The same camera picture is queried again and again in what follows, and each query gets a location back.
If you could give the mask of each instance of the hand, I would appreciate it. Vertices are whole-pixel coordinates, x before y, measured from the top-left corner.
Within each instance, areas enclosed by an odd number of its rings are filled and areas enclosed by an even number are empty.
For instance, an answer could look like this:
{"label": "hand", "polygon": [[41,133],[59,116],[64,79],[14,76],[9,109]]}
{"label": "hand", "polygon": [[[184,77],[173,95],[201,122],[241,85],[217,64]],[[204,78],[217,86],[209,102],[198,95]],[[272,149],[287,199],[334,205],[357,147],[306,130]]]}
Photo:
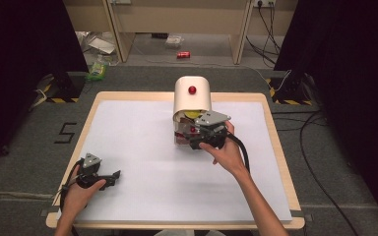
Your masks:
{"label": "hand", "polygon": [[[228,131],[234,135],[234,126],[229,121],[225,121],[225,126]],[[241,157],[239,146],[230,138],[225,139],[225,144],[221,149],[216,149],[205,143],[200,143],[199,148],[207,151],[214,157],[213,164],[219,163],[234,176],[240,172],[247,171]]]}
{"label": "hand", "polygon": [[[79,170],[79,165],[76,166],[72,176],[76,176]],[[72,215],[77,215],[85,206],[92,196],[106,183],[106,180],[101,179],[92,186],[84,189],[76,182],[69,187],[66,199],[64,200],[63,213],[69,212]]]}

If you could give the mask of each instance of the gray carpet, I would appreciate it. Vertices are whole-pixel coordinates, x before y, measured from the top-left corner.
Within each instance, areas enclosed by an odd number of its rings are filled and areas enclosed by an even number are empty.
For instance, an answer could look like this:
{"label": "gray carpet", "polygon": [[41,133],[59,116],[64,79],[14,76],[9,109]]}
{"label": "gray carpet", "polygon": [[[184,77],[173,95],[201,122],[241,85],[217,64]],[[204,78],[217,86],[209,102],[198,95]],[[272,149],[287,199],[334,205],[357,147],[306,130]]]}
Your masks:
{"label": "gray carpet", "polygon": [[[265,77],[272,71],[262,71]],[[20,192],[51,196],[61,182],[96,94],[103,90],[174,91],[182,76],[203,76],[211,91],[261,92],[273,112],[314,111],[319,107],[279,105],[270,101],[268,88],[258,73],[250,69],[178,68],[178,67],[110,67],[106,78],[87,83],[77,103],[42,103],[24,120],[9,143],[10,153],[0,156],[0,192]],[[299,144],[299,130],[309,114],[275,114],[275,123],[284,155],[295,185],[299,202],[306,214],[308,235],[351,235],[345,220],[316,184],[305,164]],[[303,145],[315,175],[332,198],[344,209],[359,235],[378,235],[378,207],[361,177],[348,165],[347,155],[337,142],[332,128],[321,113],[318,124],[307,126]],[[70,144],[68,136],[75,133]],[[26,200],[0,196],[0,235],[51,235],[40,217],[51,200]],[[81,229],[81,235],[106,235],[106,230]],[[303,235],[302,230],[291,235]]]}

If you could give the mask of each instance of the wall outlet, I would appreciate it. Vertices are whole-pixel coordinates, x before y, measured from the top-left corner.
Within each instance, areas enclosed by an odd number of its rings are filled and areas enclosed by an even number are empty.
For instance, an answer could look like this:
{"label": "wall outlet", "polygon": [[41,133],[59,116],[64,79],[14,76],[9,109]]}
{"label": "wall outlet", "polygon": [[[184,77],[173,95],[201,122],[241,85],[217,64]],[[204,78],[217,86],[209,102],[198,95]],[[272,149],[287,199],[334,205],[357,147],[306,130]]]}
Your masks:
{"label": "wall outlet", "polygon": [[[254,7],[255,8],[258,8],[259,7],[259,1],[260,0],[254,0]],[[270,8],[272,7],[272,3],[273,3],[273,7],[275,7],[276,5],[276,0],[261,0],[262,1],[262,8]]]}

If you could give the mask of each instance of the black curtain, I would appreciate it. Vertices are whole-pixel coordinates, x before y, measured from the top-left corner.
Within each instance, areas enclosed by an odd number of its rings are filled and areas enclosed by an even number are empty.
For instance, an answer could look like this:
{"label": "black curtain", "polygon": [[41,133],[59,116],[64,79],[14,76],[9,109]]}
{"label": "black curtain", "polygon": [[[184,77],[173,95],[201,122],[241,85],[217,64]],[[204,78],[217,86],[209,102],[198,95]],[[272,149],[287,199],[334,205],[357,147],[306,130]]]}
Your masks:
{"label": "black curtain", "polygon": [[339,143],[378,203],[378,3],[299,0],[275,70],[313,76]]}
{"label": "black curtain", "polygon": [[87,70],[61,0],[0,1],[0,146],[22,122],[44,76]]}

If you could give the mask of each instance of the green object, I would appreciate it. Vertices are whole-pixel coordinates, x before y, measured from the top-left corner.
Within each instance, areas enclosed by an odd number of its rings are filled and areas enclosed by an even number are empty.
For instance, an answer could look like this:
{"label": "green object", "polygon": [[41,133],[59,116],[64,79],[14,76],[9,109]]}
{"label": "green object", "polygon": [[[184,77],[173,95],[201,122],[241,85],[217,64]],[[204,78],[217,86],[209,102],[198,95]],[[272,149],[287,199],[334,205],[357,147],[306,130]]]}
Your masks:
{"label": "green object", "polygon": [[91,71],[86,76],[87,80],[90,81],[101,81],[105,78],[106,65],[103,65],[98,62],[94,62],[92,65]]}

